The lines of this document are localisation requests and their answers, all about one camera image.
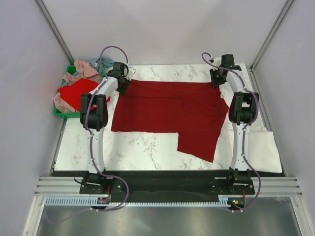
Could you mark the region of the dark red t shirt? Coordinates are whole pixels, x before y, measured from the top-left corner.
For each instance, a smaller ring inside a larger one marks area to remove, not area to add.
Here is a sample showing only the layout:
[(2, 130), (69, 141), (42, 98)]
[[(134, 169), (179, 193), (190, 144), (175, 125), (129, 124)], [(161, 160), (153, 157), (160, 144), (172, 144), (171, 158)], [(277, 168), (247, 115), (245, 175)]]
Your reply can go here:
[(130, 82), (114, 111), (113, 132), (177, 133), (177, 150), (213, 162), (228, 106), (210, 83)]

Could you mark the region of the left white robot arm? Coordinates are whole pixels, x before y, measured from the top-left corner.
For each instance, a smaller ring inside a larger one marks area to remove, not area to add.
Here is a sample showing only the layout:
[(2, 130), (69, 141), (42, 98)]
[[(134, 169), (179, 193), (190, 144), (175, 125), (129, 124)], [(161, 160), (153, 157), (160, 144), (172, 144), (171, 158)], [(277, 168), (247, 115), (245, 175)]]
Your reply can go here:
[(117, 91), (125, 93), (136, 69), (122, 62), (114, 62), (104, 73), (100, 84), (80, 98), (80, 122), (87, 132), (89, 143), (88, 165), (95, 173), (87, 171), (81, 181), (80, 194), (110, 194), (109, 180), (104, 176), (103, 134), (109, 120), (107, 99)]

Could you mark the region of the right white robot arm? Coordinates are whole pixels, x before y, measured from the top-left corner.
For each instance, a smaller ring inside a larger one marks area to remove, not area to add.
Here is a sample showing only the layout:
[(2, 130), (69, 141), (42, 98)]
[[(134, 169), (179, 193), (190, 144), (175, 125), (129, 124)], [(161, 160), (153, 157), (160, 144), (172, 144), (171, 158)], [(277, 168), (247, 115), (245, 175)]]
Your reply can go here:
[(211, 84), (218, 87), (228, 83), (233, 97), (229, 106), (228, 119), (233, 128), (233, 155), (225, 181), (229, 194), (255, 194), (251, 179), (252, 166), (247, 160), (250, 129), (258, 117), (259, 94), (250, 91), (242, 76), (242, 69), (234, 63), (232, 54), (220, 58), (210, 57)]

